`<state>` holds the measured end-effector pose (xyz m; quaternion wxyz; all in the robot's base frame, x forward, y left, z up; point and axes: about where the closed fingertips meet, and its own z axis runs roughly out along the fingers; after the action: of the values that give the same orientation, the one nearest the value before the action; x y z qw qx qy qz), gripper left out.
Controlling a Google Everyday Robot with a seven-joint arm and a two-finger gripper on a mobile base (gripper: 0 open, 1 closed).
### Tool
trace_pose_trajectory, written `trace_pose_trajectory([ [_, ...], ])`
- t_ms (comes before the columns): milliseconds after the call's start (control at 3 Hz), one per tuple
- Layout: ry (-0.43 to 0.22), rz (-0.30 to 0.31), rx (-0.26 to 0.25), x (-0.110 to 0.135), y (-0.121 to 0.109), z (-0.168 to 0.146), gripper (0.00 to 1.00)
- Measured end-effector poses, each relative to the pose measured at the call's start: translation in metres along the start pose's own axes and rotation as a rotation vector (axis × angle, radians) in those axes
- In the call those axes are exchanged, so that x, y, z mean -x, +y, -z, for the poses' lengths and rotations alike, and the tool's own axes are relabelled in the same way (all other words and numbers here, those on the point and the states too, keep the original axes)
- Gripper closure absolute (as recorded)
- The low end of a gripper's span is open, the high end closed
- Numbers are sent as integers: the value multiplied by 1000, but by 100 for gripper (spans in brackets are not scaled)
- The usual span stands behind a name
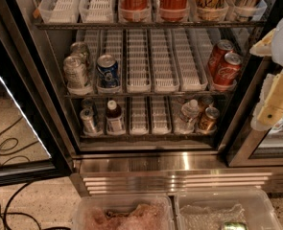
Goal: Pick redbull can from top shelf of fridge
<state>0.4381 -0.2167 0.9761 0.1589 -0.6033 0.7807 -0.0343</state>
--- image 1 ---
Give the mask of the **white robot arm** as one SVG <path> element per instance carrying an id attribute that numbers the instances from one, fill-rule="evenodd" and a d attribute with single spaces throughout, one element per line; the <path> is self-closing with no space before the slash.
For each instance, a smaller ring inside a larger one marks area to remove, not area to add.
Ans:
<path id="1" fill-rule="evenodd" d="M 267 74 L 250 122 L 254 130 L 269 130 L 283 117 L 283 18 L 249 52 L 258 57 L 271 57 L 282 67 L 277 75 Z"/>

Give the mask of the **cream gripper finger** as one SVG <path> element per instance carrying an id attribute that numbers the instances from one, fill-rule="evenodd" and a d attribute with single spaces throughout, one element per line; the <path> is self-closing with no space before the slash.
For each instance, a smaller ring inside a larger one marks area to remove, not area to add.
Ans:
<path id="1" fill-rule="evenodd" d="M 250 49 L 249 52 L 257 57 L 270 57 L 271 56 L 271 43 L 275 29 L 269 31 L 261 40 L 255 43 Z"/>
<path id="2" fill-rule="evenodd" d="M 283 117 L 283 70 L 267 74 L 263 82 L 259 102 L 254 108 L 250 126 L 257 131 L 272 128 Z"/>

